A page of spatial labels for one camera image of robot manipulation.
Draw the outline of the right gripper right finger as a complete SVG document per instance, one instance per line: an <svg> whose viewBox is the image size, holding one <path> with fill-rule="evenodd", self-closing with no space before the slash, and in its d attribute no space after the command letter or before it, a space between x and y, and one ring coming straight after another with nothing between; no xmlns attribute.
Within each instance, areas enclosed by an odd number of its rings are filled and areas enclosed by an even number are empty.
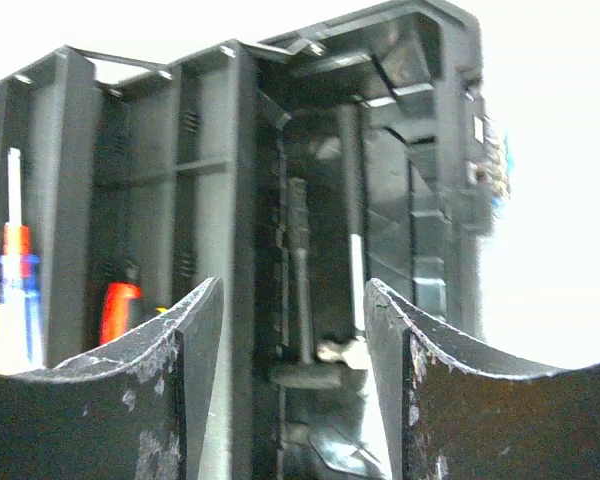
<svg viewBox="0 0 600 480"><path fill-rule="evenodd" d="M600 363L505 353L378 279L366 337L396 479L600 479Z"/></svg>

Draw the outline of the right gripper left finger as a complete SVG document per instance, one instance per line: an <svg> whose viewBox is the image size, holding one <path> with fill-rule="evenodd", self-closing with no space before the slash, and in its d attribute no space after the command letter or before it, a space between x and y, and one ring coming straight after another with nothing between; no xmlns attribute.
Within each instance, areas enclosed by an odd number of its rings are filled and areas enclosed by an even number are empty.
<svg viewBox="0 0 600 480"><path fill-rule="evenodd" d="M194 479L223 320L217 277L52 369L0 374L0 479Z"/></svg>

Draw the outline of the red black utility knife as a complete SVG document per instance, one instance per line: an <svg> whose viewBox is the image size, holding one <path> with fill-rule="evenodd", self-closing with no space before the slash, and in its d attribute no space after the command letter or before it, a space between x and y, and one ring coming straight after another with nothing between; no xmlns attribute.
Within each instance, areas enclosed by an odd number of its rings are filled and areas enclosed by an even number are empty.
<svg viewBox="0 0 600 480"><path fill-rule="evenodd" d="M135 328L141 320L143 290L140 268L126 260L114 273L104 294L100 321L101 345Z"/></svg>

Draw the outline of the black rubber mallet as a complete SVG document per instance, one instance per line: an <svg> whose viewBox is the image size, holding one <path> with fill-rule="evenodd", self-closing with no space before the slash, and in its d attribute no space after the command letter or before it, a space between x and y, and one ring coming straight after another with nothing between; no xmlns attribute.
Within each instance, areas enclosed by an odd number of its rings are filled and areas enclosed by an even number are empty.
<svg viewBox="0 0 600 480"><path fill-rule="evenodd" d="M284 388L334 390L343 385L343 370L335 363L314 360L313 322L309 279L309 210L307 183L293 177L288 181L288 228L295 285L299 333L299 360L279 363L269 369L269 379Z"/></svg>

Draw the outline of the red blue handled screwdriver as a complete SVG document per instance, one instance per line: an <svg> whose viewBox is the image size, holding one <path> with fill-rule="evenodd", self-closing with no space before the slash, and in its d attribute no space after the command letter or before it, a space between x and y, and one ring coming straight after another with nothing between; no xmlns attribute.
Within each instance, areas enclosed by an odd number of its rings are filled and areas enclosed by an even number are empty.
<svg viewBox="0 0 600 480"><path fill-rule="evenodd" d="M38 257L31 252L30 230L22 217L21 152L11 147L7 154L8 219L3 228L0 256L0 304L22 311L29 359L27 371L44 366L43 324L40 291L36 280Z"/></svg>

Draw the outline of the black plastic tool box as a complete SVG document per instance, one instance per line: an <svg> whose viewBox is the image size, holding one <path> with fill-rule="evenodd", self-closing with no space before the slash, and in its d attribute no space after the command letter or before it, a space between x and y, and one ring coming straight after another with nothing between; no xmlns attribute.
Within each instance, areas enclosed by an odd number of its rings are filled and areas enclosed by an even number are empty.
<svg viewBox="0 0 600 480"><path fill-rule="evenodd" d="M314 360L364 337L380 277L436 315L459 313L484 229L470 186L480 155L481 29L447 1L391 1L258 43L228 40L131 79L96 77L99 52L55 49L0 81L0 256L7 154L21 152L23 223L38 257L44 366L103 346L104 294L140 268L140 326L203 281L224 308L194 479L380 479L363 441L366 375L289 389L299 360L288 181L307 183Z"/></svg>

